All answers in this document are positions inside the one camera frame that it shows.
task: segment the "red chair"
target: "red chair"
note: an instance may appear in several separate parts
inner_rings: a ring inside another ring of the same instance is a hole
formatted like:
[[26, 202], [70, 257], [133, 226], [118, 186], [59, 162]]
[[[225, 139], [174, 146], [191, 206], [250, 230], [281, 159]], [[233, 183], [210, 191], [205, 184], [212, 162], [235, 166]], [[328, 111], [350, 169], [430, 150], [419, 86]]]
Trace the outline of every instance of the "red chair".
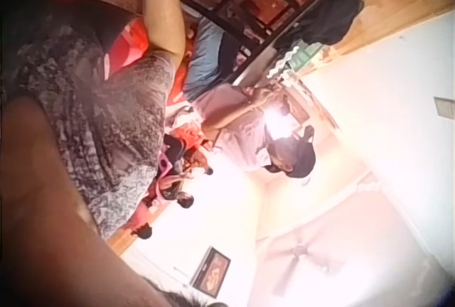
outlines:
[[[122, 31], [109, 51], [109, 74], [111, 75], [139, 59], [148, 47], [149, 42], [144, 23], [140, 18], [136, 18]], [[185, 100], [182, 96], [182, 90], [188, 72], [188, 61], [192, 48], [192, 42], [187, 40], [187, 55], [176, 71], [174, 84], [167, 101], [168, 106]]]

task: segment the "white shirt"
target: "white shirt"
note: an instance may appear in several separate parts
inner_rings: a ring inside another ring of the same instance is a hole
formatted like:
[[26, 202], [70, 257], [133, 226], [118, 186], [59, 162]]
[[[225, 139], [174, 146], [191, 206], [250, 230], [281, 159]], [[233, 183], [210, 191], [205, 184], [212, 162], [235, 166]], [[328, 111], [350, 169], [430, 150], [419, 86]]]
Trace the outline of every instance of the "white shirt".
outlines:
[[[204, 93], [192, 105], [205, 120], [219, 109], [246, 100], [240, 88], [225, 83]], [[265, 121], [259, 109], [243, 114], [223, 128], [214, 146], [244, 171], [254, 171], [271, 163], [266, 149]]]

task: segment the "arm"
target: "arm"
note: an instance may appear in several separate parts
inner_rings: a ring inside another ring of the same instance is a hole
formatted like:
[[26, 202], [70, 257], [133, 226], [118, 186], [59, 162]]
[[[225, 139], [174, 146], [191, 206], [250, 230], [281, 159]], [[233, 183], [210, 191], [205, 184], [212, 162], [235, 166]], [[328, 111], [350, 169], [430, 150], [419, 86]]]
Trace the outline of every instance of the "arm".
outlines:
[[2, 113], [1, 268], [24, 305], [170, 307], [84, 222], [41, 108], [18, 99]]
[[251, 112], [254, 108], [255, 106], [252, 103], [245, 101], [234, 106], [219, 109], [205, 119], [200, 125], [200, 128], [209, 137], [213, 132], [226, 127], [242, 115]]
[[144, 0], [144, 24], [151, 48], [167, 52], [177, 68], [186, 42], [180, 0]]
[[250, 112], [254, 108], [261, 107], [273, 98], [277, 92], [273, 87], [266, 86], [254, 88], [248, 93], [250, 94], [249, 100], [245, 100], [240, 104], [219, 109], [205, 119], [200, 126], [202, 132], [210, 138], [209, 135], [212, 136], [214, 131], [218, 131], [219, 129], [226, 127], [228, 124]]

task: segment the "ceiling fan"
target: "ceiling fan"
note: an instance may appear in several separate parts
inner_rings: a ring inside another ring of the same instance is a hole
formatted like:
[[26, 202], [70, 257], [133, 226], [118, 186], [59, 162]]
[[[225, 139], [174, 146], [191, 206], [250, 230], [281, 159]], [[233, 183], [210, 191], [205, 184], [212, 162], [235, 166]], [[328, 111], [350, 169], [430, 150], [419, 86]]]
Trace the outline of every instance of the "ceiling fan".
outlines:
[[279, 278], [277, 284], [274, 287], [273, 295], [283, 297], [286, 294], [289, 283], [291, 282], [297, 268], [299, 267], [300, 261], [307, 261], [314, 264], [325, 274], [336, 274], [341, 269], [341, 262], [334, 261], [332, 259], [325, 259], [311, 253], [310, 244], [313, 242], [303, 242], [302, 237], [297, 237], [296, 245], [291, 249], [279, 250], [268, 254], [267, 260], [278, 259], [288, 257], [290, 262], [281, 278]]

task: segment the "leg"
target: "leg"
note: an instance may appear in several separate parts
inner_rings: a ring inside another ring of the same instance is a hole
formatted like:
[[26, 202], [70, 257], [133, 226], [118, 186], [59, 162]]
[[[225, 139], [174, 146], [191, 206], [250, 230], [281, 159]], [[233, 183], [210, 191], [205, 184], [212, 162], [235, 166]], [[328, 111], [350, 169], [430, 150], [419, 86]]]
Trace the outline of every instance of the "leg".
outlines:
[[218, 53], [222, 37], [222, 28], [207, 18], [199, 21], [193, 55], [183, 86], [183, 95], [189, 102], [197, 99], [218, 79]]

